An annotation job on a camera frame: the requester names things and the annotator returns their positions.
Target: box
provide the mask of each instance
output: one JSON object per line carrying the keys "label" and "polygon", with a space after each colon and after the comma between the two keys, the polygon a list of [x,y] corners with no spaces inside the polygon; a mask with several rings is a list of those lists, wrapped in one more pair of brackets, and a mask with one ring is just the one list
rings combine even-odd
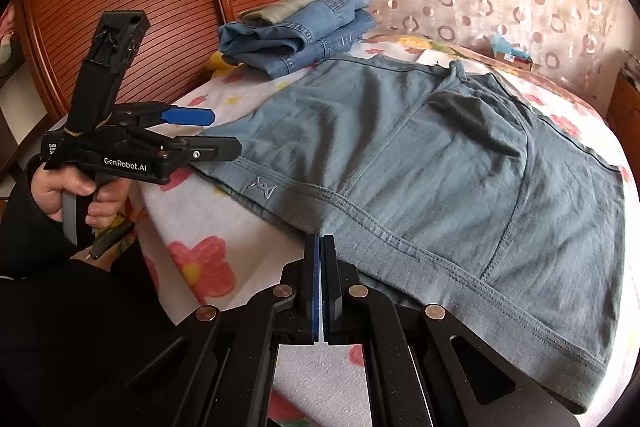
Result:
{"label": "box", "polygon": [[525,58],[516,57],[515,55],[505,54],[502,52],[497,52],[497,54],[495,54],[495,59],[504,64],[513,66],[514,68],[518,68],[519,70],[531,71],[532,73],[535,73],[539,68],[539,66],[534,64],[533,60],[530,58],[527,60]]}

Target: hand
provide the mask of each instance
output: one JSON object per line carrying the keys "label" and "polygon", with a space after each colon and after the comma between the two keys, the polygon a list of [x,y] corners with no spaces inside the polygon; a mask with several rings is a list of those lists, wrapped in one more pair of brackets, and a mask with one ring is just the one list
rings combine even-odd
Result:
{"label": "hand", "polygon": [[[127,199],[130,186],[131,180],[118,178],[100,187],[84,221],[96,229],[108,227]],[[95,191],[95,182],[72,165],[51,171],[41,165],[31,179],[33,200],[55,221],[62,221],[62,190],[76,196],[88,196]]]}

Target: bedspread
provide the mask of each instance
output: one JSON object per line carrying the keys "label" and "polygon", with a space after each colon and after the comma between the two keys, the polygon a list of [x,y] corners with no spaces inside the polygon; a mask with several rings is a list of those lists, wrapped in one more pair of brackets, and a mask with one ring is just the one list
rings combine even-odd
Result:
{"label": "bedspread", "polygon": [[[515,94],[607,162],[620,166],[626,222],[640,222],[636,186],[618,140],[589,105],[551,81],[465,48],[417,38],[368,39],[356,44],[351,54],[361,58],[385,54],[445,67],[456,58],[468,73],[495,68]],[[212,108],[215,124],[225,123],[249,113],[307,71],[267,82],[262,73],[240,66],[214,74],[178,105]],[[201,128],[163,125],[155,130],[176,136]],[[176,323],[201,303],[220,309],[244,304],[260,289],[277,283],[284,264],[302,256],[302,242],[274,229],[191,169],[176,171],[168,185],[139,184],[139,188],[132,195],[138,237],[159,299]],[[604,381],[589,410],[578,416],[587,427],[596,426],[624,390],[640,346],[640,238],[636,227],[625,228],[620,320]],[[360,346],[281,346],[270,417],[286,427],[370,425]]]}

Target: gray-blue t-shirt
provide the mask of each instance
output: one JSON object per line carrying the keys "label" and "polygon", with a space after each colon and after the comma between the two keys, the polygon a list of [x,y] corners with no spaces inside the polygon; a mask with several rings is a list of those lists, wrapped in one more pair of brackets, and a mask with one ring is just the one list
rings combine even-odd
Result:
{"label": "gray-blue t-shirt", "polygon": [[256,214],[333,234],[341,259],[588,406],[618,320],[622,177],[497,75],[340,54],[204,134],[241,141],[196,167]]}

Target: rivet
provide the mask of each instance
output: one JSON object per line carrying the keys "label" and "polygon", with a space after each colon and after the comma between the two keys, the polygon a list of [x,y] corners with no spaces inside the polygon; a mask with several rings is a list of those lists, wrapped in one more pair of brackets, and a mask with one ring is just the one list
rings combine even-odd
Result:
{"label": "rivet", "polygon": [[439,304],[429,304],[424,309],[424,314],[427,315],[427,317],[429,317],[430,319],[433,319],[434,321],[442,320],[444,318],[445,313],[446,313],[445,309]]}
{"label": "rivet", "polygon": [[196,318],[200,322],[209,322],[216,318],[217,311],[213,306],[200,306],[196,310]]}
{"label": "rivet", "polygon": [[349,295],[351,297],[362,298],[369,295],[369,288],[363,286],[362,284],[354,284],[349,288]]}
{"label": "rivet", "polygon": [[280,299],[289,297],[293,293],[293,288],[288,284],[278,284],[273,287],[273,294]]}

